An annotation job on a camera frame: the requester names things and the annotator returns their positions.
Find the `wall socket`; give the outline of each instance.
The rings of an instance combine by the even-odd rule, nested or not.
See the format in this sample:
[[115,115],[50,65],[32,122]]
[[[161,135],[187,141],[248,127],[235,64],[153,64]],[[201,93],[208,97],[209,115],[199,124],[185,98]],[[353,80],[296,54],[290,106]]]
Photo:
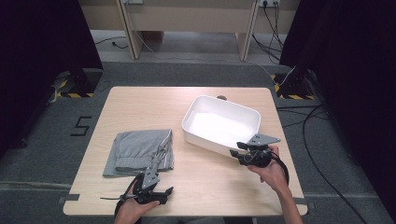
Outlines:
[[264,1],[267,1],[267,7],[275,7],[276,3],[279,6],[280,0],[260,0],[259,7],[264,7]]

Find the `white bin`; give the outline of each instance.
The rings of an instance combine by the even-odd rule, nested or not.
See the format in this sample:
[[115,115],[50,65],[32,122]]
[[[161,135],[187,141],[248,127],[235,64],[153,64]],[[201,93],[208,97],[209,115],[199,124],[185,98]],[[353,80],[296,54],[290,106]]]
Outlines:
[[258,133],[262,116],[254,109],[211,96],[197,97],[182,121],[184,138],[199,147],[231,157],[236,142]]

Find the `folded gray towel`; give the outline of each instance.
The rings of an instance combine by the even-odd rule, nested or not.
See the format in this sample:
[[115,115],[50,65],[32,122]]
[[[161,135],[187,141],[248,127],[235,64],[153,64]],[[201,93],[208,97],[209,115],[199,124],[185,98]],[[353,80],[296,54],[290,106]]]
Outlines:
[[173,169],[172,130],[132,131],[117,134],[103,176],[137,175],[147,167]]

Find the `table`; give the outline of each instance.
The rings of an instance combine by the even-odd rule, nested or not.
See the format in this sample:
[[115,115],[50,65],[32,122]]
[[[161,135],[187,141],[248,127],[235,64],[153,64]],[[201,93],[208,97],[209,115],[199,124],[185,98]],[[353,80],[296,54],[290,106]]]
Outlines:
[[[92,134],[70,194],[77,201],[66,201],[70,216],[112,216],[116,201],[100,197],[119,197],[133,177],[104,178],[108,154],[117,133],[172,129],[175,169],[160,173],[155,191],[174,187],[166,205],[147,216],[242,216],[281,215],[276,194],[260,183],[259,177],[236,159],[192,145],[184,140],[181,121],[193,100],[200,95],[226,96],[230,102],[256,109],[262,115],[259,133],[281,139],[280,157],[289,168],[290,189],[295,198],[303,192],[289,152],[271,92],[265,88],[198,87],[115,87]],[[307,206],[298,204],[301,215]]]

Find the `human hand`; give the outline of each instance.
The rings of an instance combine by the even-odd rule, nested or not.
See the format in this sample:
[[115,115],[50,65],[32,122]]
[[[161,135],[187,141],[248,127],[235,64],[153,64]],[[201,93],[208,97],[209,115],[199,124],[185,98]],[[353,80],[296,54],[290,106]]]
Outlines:
[[[279,148],[276,146],[268,146],[276,155],[279,155]],[[288,188],[285,173],[282,167],[275,161],[271,160],[268,166],[261,168],[255,165],[248,165],[249,171],[260,176],[260,181],[266,182],[274,191],[279,192],[283,188]]]
[[[133,194],[134,186],[131,187],[128,194]],[[134,198],[127,199],[117,213],[115,224],[133,224],[145,215],[149,210],[160,205],[159,201],[139,204]]]

